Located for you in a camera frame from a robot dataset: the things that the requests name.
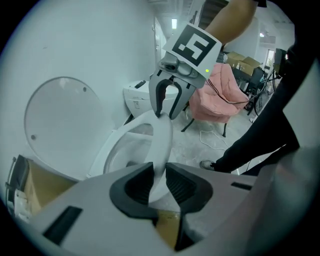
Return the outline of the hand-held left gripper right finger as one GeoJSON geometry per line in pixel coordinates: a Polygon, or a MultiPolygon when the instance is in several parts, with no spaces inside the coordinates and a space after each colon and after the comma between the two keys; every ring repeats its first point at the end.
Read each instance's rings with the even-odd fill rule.
{"type": "Polygon", "coordinates": [[[166,165],[181,217],[181,256],[320,253],[320,62],[284,109],[299,149],[257,176],[166,165]]]}

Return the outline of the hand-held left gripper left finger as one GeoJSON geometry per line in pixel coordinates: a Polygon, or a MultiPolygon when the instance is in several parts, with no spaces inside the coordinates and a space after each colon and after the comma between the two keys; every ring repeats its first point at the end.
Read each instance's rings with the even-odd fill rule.
{"type": "Polygon", "coordinates": [[[30,220],[37,243],[59,256],[171,256],[148,207],[152,163],[80,181],[30,220]]]}

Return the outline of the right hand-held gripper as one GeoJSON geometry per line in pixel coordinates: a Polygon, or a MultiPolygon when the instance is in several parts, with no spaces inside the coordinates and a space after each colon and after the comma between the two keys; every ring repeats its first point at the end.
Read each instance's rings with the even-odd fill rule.
{"type": "Polygon", "coordinates": [[[210,78],[222,43],[191,23],[179,28],[166,42],[164,57],[149,81],[149,99],[154,114],[163,110],[166,90],[174,85],[178,93],[169,112],[176,118],[197,89],[210,78]]]}

